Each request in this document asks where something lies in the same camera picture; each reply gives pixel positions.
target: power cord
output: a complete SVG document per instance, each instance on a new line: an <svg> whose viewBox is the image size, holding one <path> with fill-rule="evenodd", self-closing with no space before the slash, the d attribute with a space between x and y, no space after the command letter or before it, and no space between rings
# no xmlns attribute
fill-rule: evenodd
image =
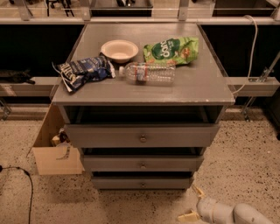
<svg viewBox="0 0 280 224"><path fill-rule="evenodd" d="M23 168L21 168L21 167L19 167L19 166L2 167L2 166L0 165L0 172L1 172L2 170L9 170L9 169L18 169L18 170L22 170L22 171L24 172L24 174L25 174L25 175L29 178L29 180L30 180L30 183L31 183L31 197L30 197L29 215L28 215L28 223L30 224L30 223L31 223L31 214L32 214L32 199L33 199L33 182L32 182L32 178L31 178L31 176L30 176L30 173L29 173L27 170L25 170L25 169L23 169Z"/></svg>
<svg viewBox="0 0 280 224"><path fill-rule="evenodd" d="M252 63L253 63L253 54L254 54L254 50L255 50L255 44L256 44L256 37L257 37L257 33L258 33L258 29L257 29L257 24L256 24L256 21L254 20L253 17L249 16L249 15L246 15L244 16L245 18L253 21L254 25L255 25L255 36L254 36L254 40L253 40L253 44L252 44L252 49L251 49L251 55L250 55L250 63L249 63L249 68L248 68L248 75L247 75L247 78L250 77L250 74L251 74L251 69L252 69ZM246 85L246 82L244 82L244 84L239 88L237 89L236 91L234 91L232 94L237 94L239 91L241 91Z"/></svg>

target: green chip bag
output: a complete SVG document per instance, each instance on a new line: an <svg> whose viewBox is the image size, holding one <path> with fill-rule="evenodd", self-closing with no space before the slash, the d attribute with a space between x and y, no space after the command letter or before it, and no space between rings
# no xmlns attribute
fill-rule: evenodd
<svg viewBox="0 0 280 224"><path fill-rule="evenodd" d="M145 45L143 55L145 62L188 64L198 58L198 38L170 38L155 45Z"/></svg>

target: bottle cap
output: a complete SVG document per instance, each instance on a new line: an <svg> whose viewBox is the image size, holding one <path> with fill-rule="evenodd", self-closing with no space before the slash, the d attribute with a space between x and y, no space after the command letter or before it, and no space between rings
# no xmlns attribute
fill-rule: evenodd
<svg viewBox="0 0 280 224"><path fill-rule="evenodd" d="M124 66L120 66L120 67L119 67L119 75L120 75L121 77L124 76L123 71L124 71Z"/></svg>

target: speckled floor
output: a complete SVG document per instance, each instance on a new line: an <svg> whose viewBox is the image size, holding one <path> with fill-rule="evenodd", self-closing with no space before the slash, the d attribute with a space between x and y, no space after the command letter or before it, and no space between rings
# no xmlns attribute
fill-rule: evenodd
<svg viewBox="0 0 280 224"><path fill-rule="evenodd" d="M172 224L197 197L187 191L97 191L88 174L39 176L30 148L42 124L44 111L20 120L11 116L0 123L0 165L20 166L31 174L31 223ZM275 224L280 222L280 142L262 110L252 108L245 122L231 108L194 183L206 195L233 206L248 203ZM31 184L21 170L0 173L0 223L28 223Z"/></svg>

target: gray tabletop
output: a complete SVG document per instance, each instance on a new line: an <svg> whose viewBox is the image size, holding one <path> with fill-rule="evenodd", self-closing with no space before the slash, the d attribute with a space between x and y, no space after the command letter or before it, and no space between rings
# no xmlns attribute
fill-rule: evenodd
<svg viewBox="0 0 280 224"><path fill-rule="evenodd" d="M199 38L199 56L186 66L178 66L170 87L138 86L124 78L88 82L74 94L60 83L52 102L57 105L231 105L235 98L217 67L213 55L196 24L89 24L74 50L72 60L99 55L101 46L113 39L126 39L139 47L133 61L144 61L143 48L166 39Z"/></svg>

